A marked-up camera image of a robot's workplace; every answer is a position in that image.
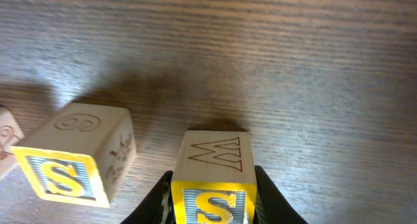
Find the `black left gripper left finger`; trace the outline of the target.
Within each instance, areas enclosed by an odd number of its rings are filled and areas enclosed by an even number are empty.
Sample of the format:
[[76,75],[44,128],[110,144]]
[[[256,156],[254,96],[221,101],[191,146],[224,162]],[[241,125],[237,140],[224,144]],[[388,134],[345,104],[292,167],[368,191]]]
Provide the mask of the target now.
[[175,212],[171,194],[173,171],[166,171],[121,224],[175,224]]

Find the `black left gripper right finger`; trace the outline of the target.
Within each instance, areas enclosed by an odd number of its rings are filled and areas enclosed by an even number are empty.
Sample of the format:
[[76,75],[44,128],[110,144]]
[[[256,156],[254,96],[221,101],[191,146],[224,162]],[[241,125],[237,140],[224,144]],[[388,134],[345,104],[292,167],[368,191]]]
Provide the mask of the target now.
[[265,170],[255,166],[257,198],[254,224],[307,224],[276,187]]

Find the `yellow letter S block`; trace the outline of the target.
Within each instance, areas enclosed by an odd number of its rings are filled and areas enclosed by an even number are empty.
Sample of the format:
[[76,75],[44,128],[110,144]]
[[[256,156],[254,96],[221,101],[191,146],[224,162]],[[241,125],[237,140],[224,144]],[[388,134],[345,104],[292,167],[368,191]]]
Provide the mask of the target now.
[[171,195],[177,223],[253,223],[257,179],[249,133],[185,132]]
[[41,199],[108,208],[136,156],[131,114],[70,103],[11,150]]

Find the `green letter R block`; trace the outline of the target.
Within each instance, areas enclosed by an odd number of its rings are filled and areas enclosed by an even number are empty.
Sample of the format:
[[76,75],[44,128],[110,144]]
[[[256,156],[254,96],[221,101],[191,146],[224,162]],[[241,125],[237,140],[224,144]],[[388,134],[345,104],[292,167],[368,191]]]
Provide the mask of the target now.
[[24,137],[14,115],[4,105],[1,105],[1,179],[6,177],[17,165],[11,146],[16,145]]

